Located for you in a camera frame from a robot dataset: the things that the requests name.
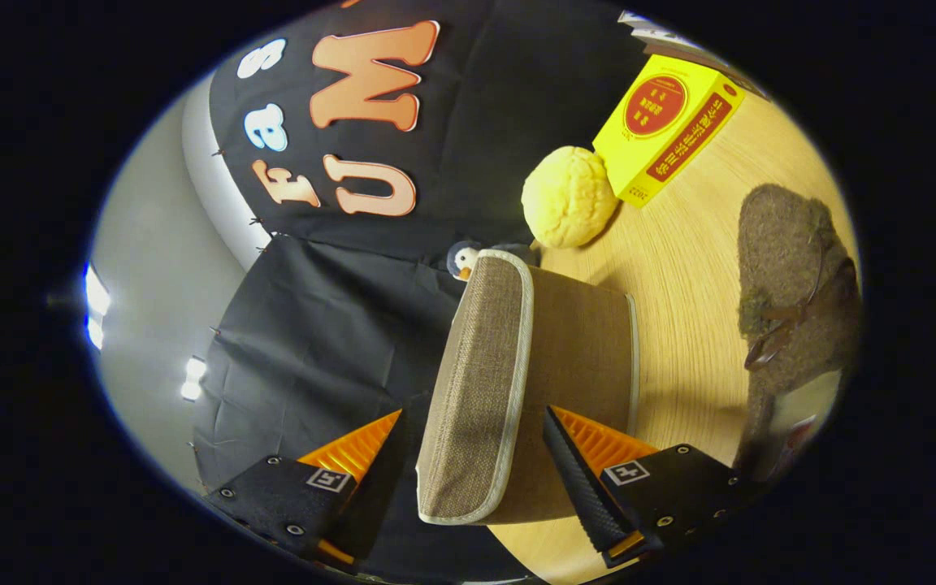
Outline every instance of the table surface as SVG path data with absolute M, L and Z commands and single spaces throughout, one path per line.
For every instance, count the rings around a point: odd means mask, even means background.
M 739 211 L 764 183 L 824 202 L 861 275 L 854 228 L 826 163 L 790 116 L 751 93 L 642 210 L 621 203 L 590 244 L 543 251 L 546 270 L 634 296 L 642 373 L 635 436 L 654 447 L 690 442 L 728 466 L 735 459 L 749 384 L 736 316 Z M 552 585 L 610 573 L 575 516 L 490 530 Z

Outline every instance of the fabric cushion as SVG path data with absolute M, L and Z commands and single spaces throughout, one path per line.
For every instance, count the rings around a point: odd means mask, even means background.
M 418 455 L 424 522 L 573 514 L 543 444 L 548 404 L 632 432 L 638 390 L 628 296 L 486 249 L 454 316 Z

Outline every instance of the cushion piping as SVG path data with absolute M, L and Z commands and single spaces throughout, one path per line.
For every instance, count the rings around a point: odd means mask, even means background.
M 639 386 L 642 383 L 642 363 L 640 363 L 640 347 L 638 341 L 638 307 L 635 298 L 627 293 L 627 305 L 630 311 L 630 411 L 627 412 L 627 434 L 636 436 L 638 432 L 638 400 Z

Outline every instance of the brown plush toy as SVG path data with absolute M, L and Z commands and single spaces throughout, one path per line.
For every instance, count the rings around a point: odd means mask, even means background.
M 752 412 L 736 464 L 749 467 L 769 449 L 776 399 L 818 375 L 850 371 L 862 306 L 854 260 L 826 205 L 772 184 L 743 200 L 739 284 L 739 330 L 747 341 L 739 365 L 750 371 Z

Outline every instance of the penguin plush toy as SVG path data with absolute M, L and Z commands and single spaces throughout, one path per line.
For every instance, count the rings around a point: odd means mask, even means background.
M 450 247 L 446 253 L 446 270 L 450 271 L 453 278 L 461 281 L 468 281 L 471 271 L 475 270 L 475 263 L 479 261 L 479 251 L 483 245 L 478 241 L 461 240 Z M 525 244 L 498 244 L 491 245 L 490 249 L 502 249 L 502 251 L 515 254 L 531 267 L 540 265 L 540 252 L 530 249 Z

